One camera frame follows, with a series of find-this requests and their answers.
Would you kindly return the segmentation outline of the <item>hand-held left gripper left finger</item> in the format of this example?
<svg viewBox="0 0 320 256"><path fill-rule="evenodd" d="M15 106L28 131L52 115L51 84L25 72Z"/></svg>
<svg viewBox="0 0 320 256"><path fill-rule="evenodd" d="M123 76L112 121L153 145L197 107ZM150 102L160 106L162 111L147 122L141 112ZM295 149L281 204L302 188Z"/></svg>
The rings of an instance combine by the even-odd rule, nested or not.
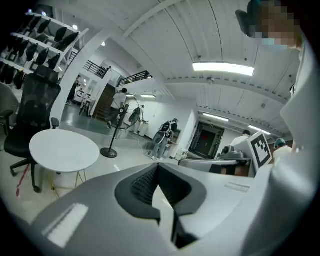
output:
<svg viewBox="0 0 320 256"><path fill-rule="evenodd" d="M44 256L168 256L177 248L152 206L156 164L92 178L57 199L28 231Z"/></svg>

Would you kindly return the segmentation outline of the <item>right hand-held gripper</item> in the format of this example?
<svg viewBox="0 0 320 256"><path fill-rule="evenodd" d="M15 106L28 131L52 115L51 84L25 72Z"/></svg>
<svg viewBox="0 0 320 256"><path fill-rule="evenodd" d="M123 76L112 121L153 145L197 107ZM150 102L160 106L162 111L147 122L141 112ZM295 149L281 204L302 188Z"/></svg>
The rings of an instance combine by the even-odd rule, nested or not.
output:
<svg viewBox="0 0 320 256"><path fill-rule="evenodd" d="M235 146L226 145L219 159L237 161L239 164L250 161L248 176L255 177L261 167L271 162L272 155L265 134L258 131ZM182 159L178 165L206 173L221 172L221 166L215 160Z"/></svg>

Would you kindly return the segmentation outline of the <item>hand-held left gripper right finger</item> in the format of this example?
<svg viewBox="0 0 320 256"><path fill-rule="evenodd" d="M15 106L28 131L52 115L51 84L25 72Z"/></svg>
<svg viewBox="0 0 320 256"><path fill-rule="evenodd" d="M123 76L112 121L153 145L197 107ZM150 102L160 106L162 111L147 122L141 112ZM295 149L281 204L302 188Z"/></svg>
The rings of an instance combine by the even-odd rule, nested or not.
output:
<svg viewBox="0 0 320 256"><path fill-rule="evenodd" d="M186 182L175 205L176 250L166 256L269 256L278 242L267 197L272 167L255 178L161 163L160 174Z"/></svg>

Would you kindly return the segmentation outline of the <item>person's right hand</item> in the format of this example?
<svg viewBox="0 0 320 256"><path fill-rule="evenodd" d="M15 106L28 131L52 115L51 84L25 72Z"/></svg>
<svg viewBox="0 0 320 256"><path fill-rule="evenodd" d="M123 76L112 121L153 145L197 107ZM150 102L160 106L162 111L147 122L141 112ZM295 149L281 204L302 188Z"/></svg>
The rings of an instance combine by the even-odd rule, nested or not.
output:
<svg viewBox="0 0 320 256"><path fill-rule="evenodd" d="M227 165L222 166L221 169L222 175L229 176L238 176L238 177L248 177L249 175L249 166L248 165Z"/></svg>

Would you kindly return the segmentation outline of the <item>white boxes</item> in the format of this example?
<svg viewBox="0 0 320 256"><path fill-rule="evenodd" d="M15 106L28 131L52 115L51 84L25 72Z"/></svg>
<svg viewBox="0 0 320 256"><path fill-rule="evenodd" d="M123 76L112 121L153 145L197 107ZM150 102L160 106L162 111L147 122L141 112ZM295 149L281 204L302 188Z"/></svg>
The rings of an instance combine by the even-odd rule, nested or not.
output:
<svg viewBox="0 0 320 256"><path fill-rule="evenodd" d="M174 158L177 161L186 159L188 157L188 153L189 153L189 151L187 149L178 148Z"/></svg>

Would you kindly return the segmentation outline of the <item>black double door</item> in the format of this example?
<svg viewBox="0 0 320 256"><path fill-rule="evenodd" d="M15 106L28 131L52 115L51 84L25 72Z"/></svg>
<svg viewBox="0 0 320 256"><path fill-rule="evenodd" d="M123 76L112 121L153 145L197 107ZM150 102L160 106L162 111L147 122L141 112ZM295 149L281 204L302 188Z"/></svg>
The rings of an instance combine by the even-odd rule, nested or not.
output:
<svg viewBox="0 0 320 256"><path fill-rule="evenodd" d="M214 159L217 155L225 129L214 124L199 122L189 152L203 158Z"/></svg>

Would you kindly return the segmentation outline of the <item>black floor fan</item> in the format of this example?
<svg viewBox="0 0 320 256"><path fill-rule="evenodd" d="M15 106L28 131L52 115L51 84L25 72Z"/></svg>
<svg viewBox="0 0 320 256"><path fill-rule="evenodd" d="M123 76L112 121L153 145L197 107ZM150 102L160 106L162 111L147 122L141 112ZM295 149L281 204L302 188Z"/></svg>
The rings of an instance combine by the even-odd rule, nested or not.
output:
<svg viewBox="0 0 320 256"><path fill-rule="evenodd" d="M111 128L114 128L114 133L110 142L109 147L103 147L100 149L100 154L106 158L116 158L118 156L118 153L112 148L114 141L119 134L120 130L127 130L131 127L131 123L129 122L129 118L133 111L140 107L138 101L135 99L134 96L130 96L128 92L126 93L126 101L124 103L124 107L119 110L120 113L120 118L117 123L117 126L112 125ZM108 124L108 121L106 117L108 116L109 113L106 114L105 116L105 121Z"/></svg>
<svg viewBox="0 0 320 256"><path fill-rule="evenodd" d="M140 119L141 108L137 107L129 117L130 127L133 129L135 127L136 122Z"/></svg>

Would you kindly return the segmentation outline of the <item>white round table gold legs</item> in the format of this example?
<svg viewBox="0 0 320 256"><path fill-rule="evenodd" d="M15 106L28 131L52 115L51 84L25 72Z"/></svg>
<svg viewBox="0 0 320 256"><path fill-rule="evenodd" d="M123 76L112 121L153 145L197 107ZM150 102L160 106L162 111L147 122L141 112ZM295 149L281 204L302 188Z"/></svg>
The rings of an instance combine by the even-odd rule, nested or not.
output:
<svg viewBox="0 0 320 256"><path fill-rule="evenodd" d="M88 137L63 129L43 130L32 137L29 143L30 154L41 167L53 173L76 173L78 181L87 180L86 169L99 158L100 150Z"/></svg>

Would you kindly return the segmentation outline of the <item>red floor tape line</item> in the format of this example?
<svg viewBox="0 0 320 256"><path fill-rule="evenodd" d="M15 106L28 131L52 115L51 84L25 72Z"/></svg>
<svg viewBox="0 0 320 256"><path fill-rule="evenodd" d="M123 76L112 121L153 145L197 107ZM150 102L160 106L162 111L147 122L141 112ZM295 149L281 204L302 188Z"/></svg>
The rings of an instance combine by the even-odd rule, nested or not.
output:
<svg viewBox="0 0 320 256"><path fill-rule="evenodd" d="M19 183L18 183L17 186L16 186L16 197L17 197L17 198L20 197L20 187L21 187L21 185L22 185L22 183L23 183L23 181L24 181L24 179L25 179L25 176L26 176L26 174L27 174L27 172L28 172L28 170L29 170L29 167L30 167L30 164L28 164L28 165L26 166L26 168L24 169L24 171L23 171L23 173L22 173L22 176L21 176L21 178L20 178L20 180L19 180Z"/></svg>

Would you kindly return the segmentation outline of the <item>black metal railing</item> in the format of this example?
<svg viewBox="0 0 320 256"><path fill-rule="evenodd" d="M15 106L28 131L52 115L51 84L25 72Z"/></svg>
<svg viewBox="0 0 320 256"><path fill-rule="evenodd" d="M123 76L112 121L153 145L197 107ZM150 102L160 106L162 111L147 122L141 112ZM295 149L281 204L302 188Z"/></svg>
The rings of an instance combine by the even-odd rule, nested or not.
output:
<svg viewBox="0 0 320 256"><path fill-rule="evenodd" d="M146 79L150 79L150 78L153 78L153 76L148 71L145 70L145 71L142 71L137 74L134 74L129 77L121 79L118 82L117 87L122 87L127 84L131 84L134 82L138 82L138 81L142 81L142 80L146 80Z"/></svg>
<svg viewBox="0 0 320 256"><path fill-rule="evenodd" d="M107 73L112 73L111 66L105 68L103 66L98 66L90 60L85 63L84 69L101 79L103 79Z"/></svg>

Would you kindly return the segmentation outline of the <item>wooden staircase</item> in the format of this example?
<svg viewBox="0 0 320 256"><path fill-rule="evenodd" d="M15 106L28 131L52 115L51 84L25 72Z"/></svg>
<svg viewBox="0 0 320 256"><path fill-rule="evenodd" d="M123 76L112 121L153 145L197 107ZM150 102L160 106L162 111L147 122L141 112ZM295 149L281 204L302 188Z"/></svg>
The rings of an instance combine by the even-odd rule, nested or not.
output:
<svg viewBox="0 0 320 256"><path fill-rule="evenodd" d="M96 105L96 108L94 110L94 113L93 113L94 119L101 120L101 121L105 119L106 114L110 110L115 94L116 94L116 89L108 83L104 88L99 98L99 101Z"/></svg>

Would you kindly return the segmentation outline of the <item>person's light t-shirt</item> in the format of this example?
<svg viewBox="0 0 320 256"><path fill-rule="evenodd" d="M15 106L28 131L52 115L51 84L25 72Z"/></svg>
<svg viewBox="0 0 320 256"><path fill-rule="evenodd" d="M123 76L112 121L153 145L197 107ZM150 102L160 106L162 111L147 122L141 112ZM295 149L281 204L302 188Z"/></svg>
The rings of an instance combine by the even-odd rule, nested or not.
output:
<svg viewBox="0 0 320 256"><path fill-rule="evenodd" d="M298 148L281 157L272 174L282 180L320 180L320 63L308 41L299 53L295 93L280 112Z"/></svg>

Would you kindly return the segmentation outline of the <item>black office chair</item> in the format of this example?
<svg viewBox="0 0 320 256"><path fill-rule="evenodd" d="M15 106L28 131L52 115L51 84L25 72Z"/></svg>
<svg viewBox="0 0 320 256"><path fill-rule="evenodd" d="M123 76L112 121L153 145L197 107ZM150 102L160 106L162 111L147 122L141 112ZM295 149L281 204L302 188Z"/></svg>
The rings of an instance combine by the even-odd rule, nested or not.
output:
<svg viewBox="0 0 320 256"><path fill-rule="evenodd" d="M35 184L36 161L30 152L30 141L37 133L56 129L60 121L56 117L50 117L52 107L61 92L59 75L44 65L25 77L21 101L15 119L15 125L8 129L4 141L4 151L12 156L24 158L24 160L10 166L13 177L17 175L16 168L31 165L31 179L33 190L41 192L41 188Z"/></svg>

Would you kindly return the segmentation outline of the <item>light blue face mask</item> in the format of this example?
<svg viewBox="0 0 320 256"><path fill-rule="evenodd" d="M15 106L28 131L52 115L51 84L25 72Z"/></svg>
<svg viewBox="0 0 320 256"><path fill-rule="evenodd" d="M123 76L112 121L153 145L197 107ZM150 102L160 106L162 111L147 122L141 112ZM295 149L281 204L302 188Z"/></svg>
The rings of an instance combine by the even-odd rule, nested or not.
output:
<svg viewBox="0 0 320 256"><path fill-rule="evenodd" d="M277 51L285 51L288 49L288 45L276 44L276 40L274 38L263 38L261 43L262 45Z"/></svg>

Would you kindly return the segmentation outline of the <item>light grey chair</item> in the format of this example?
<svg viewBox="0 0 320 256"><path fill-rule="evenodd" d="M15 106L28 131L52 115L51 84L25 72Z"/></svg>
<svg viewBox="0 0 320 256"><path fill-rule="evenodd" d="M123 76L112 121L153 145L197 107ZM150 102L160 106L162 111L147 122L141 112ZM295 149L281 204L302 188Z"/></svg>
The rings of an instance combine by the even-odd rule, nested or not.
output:
<svg viewBox="0 0 320 256"><path fill-rule="evenodd" d="M16 125L19 104L12 88L0 82L0 151L4 150L5 137Z"/></svg>

